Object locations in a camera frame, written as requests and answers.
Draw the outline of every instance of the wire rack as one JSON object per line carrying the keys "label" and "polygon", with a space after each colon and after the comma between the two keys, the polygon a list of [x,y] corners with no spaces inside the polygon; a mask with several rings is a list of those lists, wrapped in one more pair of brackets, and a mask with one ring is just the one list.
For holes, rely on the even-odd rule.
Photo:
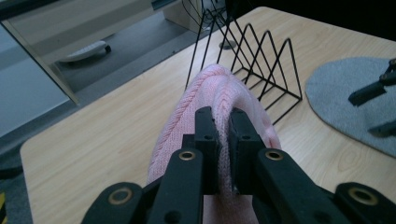
{"label": "wire rack", "polygon": [[204,24],[200,23],[186,88],[189,85],[192,68],[199,61],[198,47],[203,47],[203,42],[205,50],[202,53],[200,49],[203,54],[200,70],[206,63],[215,63],[214,61],[208,62],[206,54],[209,48],[215,48],[211,41],[212,35],[219,30],[222,41],[218,45],[219,54],[216,63],[228,64],[225,66],[229,67],[257,96],[275,125],[303,100],[290,38],[284,40],[280,49],[277,49],[269,30],[258,35],[250,23],[242,29],[238,21],[232,17],[225,19],[220,13],[206,10],[204,17],[207,16],[212,18],[211,32],[199,43]]}

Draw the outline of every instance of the black wire file holder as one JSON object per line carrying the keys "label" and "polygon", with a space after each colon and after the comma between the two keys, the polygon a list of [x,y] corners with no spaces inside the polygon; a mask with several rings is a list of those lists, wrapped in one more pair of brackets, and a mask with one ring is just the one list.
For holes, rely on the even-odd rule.
{"label": "black wire file holder", "polygon": [[[287,38],[281,45],[280,50],[277,50],[274,39],[269,30],[265,31],[259,39],[259,36],[250,23],[248,23],[244,29],[242,29],[237,20],[234,20],[231,17],[224,19],[221,14],[214,14],[209,10],[204,12],[204,16],[209,16],[212,18],[212,21],[210,22],[210,33],[207,36],[207,42],[205,44],[205,52],[202,59],[201,70],[205,65],[206,54],[209,49],[209,45],[211,44],[212,34],[214,31],[219,30],[223,36],[223,40],[219,44],[219,55],[216,63],[222,64],[220,60],[223,51],[231,50],[233,54],[231,71],[236,76],[240,77],[251,91],[255,92],[257,99],[262,104],[265,103],[263,104],[264,109],[268,112],[268,110],[270,110],[274,105],[282,105],[283,113],[279,116],[277,112],[277,118],[271,118],[274,120],[274,125],[278,123],[303,100],[300,79],[298,77],[297,66],[290,38]],[[185,87],[186,89],[189,85],[191,70],[195,62],[201,31],[204,28],[203,24],[204,22],[201,21],[200,29],[194,46],[194,52],[192,54],[190,71]],[[231,24],[233,24],[236,29],[232,30]],[[282,56],[284,55],[289,56],[289,58],[286,60],[288,62],[286,65],[288,67],[290,67],[290,64],[292,65],[292,68],[289,68],[289,70],[292,70],[294,75],[289,74],[287,76],[287,74],[284,72],[284,64],[281,63],[283,59]],[[270,101],[265,98],[267,95],[271,95]]]}

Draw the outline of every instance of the black clamp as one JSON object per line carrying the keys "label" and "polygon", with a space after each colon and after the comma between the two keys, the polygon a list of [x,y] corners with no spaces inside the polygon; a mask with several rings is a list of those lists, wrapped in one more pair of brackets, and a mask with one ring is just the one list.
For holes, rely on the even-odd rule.
{"label": "black clamp", "polygon": [[384,87],[396,85],[396,58],[389,60],[388,69],[379,76],[377,82],[365,86],[349,95],[348,101],[355,106],[360,106],[373,100],[387,91]]}
{"label": "black clamp", "polygon": [[[375,189],[318,187],[288,153],[265,146],[243,110],[230,115],[228,142],[232,188],[253,196],[259,223],[396,223],[396,204]],[[82,223],[202,223],[203,196],[219,193],[218,159],[218,132],[204,107],[195,113],[195,134],[183,136],[162,177],[144,188],[108,187]]]}

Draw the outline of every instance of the wooden table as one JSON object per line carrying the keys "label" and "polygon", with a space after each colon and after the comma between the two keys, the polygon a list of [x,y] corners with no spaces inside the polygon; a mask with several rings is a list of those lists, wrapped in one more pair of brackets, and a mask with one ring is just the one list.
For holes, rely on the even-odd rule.
{"label": "wooden table", "polygon": [[[266,7],[238,21],[251,22],[259,34],[270,30],[277,46],[292,40],[303,90],[324,63],[357,56],[389,59],[396,52],[395,42]],[[219,32],[212,36],[216,45],[220,40]],[[198,47],[197,54],[203,50]],[[209,48],[206,61],[215,62],[218,51]],[[184,91],[192,52],[193,46],[182,50],[23,145],[35,223],[79,223],[106,187],[121,181],[146,185],[151,151]],[[192,73],[199,68],[196,63]],[[334,191],[339,183],[356,181],[396,202],[396,160],[325,124],[306,98],[276,131],[283,149],[323,188]]]}

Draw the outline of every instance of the knitted texture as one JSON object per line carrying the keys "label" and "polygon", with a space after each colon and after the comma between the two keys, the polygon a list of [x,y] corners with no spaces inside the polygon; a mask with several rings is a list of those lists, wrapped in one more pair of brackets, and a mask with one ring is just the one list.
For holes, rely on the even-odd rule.
{"label": "knitted texture", "polygon": [[202,70],[186,89],[160,134],[148,168],[148,183],[161,177],[173,152],[181,148],[183,134],[194,133],[195,111],[212,107],[219,131],[219,195],[204,197],[204,223],[258,223],[251,196],[231,190],[228,120],[234,107],[244,110],[267,147],[281,145],[272,122],[261,103],[232,72],[218,64]]}

